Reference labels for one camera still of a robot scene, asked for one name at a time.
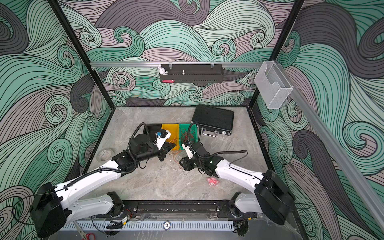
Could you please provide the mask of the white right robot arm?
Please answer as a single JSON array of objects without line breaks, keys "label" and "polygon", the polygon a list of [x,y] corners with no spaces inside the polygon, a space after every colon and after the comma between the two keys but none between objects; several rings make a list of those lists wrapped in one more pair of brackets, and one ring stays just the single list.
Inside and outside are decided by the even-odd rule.
[{"label": "white right robot arm", "polygon": [[269,220],[284,225],[295,202],[295,196],[273,171],[265,173],[239,167],[222,157],[200,161],[184,157],[179,164],[185,171],[198,169],[202,174],[231,181],[249,191],[235,197],[234,205],[240,213],[264,214]]}]

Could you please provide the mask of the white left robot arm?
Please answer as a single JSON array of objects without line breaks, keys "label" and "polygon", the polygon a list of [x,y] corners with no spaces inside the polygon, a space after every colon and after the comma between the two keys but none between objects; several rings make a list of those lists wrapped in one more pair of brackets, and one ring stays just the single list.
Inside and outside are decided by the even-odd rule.
[{"label": "white left robot arm", "polygon": [[93,171],[55,186],[46,183],[39,187],[30,207],[38,237],[47,238],[65,224],[92,215],[119,216],[124,208],[123,202],[114,192],[85,201],[81,198],[108,182],[134,172],[142,161],[155,157],[163,161],[175,147],[175,144],[167,142],[172,134],[168,130],[159,130],[154,135],[155,140],[148,134],[131,137],[126,150]]}]

